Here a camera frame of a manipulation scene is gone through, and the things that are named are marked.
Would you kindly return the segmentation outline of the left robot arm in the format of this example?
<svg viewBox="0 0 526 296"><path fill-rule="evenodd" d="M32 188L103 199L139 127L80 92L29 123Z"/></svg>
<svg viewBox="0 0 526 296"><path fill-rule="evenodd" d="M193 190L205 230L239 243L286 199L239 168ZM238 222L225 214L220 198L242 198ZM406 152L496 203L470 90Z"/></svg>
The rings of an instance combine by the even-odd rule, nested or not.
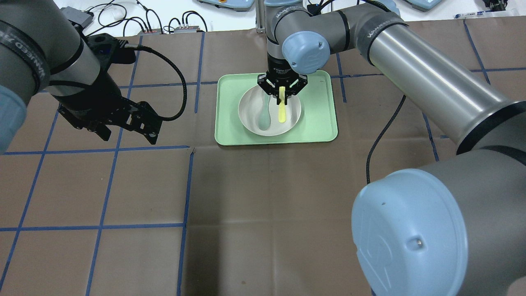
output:
<svg viewBox="0 0 526 296"><path fill-rule="evenodd" d="M108 73L111 64L135 62L141 46L108 34L84 36L52 0L2 0L0 24L2 153L42 90L75 129L107 141L109 126L119 126L156 143L160 116L148 103L122 96Z"/></svg>

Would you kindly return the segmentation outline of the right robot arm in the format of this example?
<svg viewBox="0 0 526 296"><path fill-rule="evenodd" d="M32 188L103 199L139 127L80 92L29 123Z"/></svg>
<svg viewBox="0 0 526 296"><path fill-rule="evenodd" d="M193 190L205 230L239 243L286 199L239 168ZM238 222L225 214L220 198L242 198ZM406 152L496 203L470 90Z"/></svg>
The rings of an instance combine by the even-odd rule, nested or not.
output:
<svg viewBox="0 0 526 296"><path fill-rule="evenodd" d="M394 5L312 14L265 0L268 71L285 104L329 56L356 49L458 146L359 192L357 258L376 296L505 296L525 277L525 101L513 101L410 30Z"/></svg>

